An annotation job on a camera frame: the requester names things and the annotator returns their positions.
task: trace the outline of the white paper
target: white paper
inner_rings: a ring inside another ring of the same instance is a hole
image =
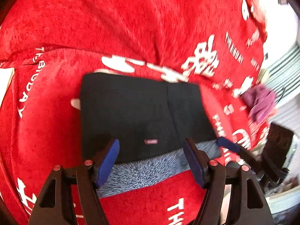
[[[14,68],[0,68],[0,107],[14,73]]]

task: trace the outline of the purple cloth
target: purple cloth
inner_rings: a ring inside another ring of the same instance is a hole
[[[251,108],[249,116],[253,121],[261,123],[273,110],[276,94],[259,84],[248,89],[241,98]]]

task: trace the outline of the red fleece blanket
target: red fleece blanket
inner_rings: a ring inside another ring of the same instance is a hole
[[[15,68],[0,109],[0,192],[20,225],[53,166],[81,162],[70,101],[86,73],[197,83],[217,135],[254,147],[266,126],[232,96],[257,80],[253,34],[245,0],[18,0],[0,29],[1,67]],[[224,149],[220,162],[236,158]],[[204,194],[187,171],[100,201],[111,224],[188,224]]]

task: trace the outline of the blue clamp pad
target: blue clamp pad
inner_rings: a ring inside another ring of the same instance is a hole
[[[103,158],[102,163],[98,168],[98,172],[96,174],[96,181],[95,184],[99,189],[104,183],[106,183],[108,176],[115,164],[117,156],[120,151],[120,143],[117,139],[115,139],[110,148],[107,150],[105,157]]]
[[[225,148],[229,149],[230,151],[237,153],[237,154],[240,153],[240,146],[235,143],[232,143],[230,140],[228,140],[224,137],[217,138],[216,143],[219,147],[225,147]]]
[[[183,152],[190,165],[194,179],[200,187],[205,188],[209,182],[208,166],[209,157],[204,151],[199,151],[192,140],[185,140],[183,143]]]

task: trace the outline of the black fabric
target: black fabric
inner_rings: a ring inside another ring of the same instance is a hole
[[[91,73],[83,77],[80,100],[83,159],[112,137],[120,141],[116,163],[177,150],[186,137],[216,138],[197,85]]]

